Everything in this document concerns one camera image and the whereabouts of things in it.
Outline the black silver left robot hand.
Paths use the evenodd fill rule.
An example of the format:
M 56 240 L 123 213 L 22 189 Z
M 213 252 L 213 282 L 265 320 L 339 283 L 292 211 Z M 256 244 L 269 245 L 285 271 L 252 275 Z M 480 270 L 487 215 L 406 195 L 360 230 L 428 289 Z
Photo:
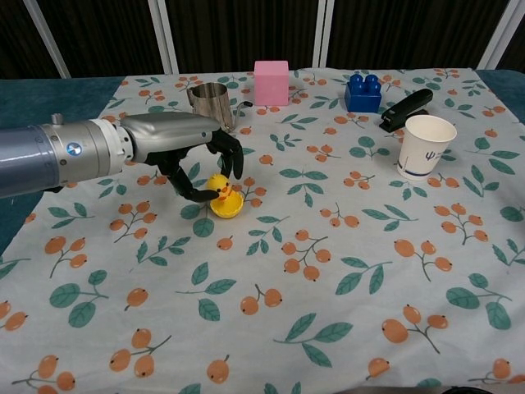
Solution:
M 210 117 L 189 112 L 158 112 L 129 115 L 121 120 L 134 149 L 132 161 L 156 166 L 174 189 L 187 200 L 208 202 L 219 197 L 216 190 L 194 188 L 180 167 L 180 160 L 200 145 L 221 154 L 221 174 L 241 178 L 244 153 L 241 143 Z

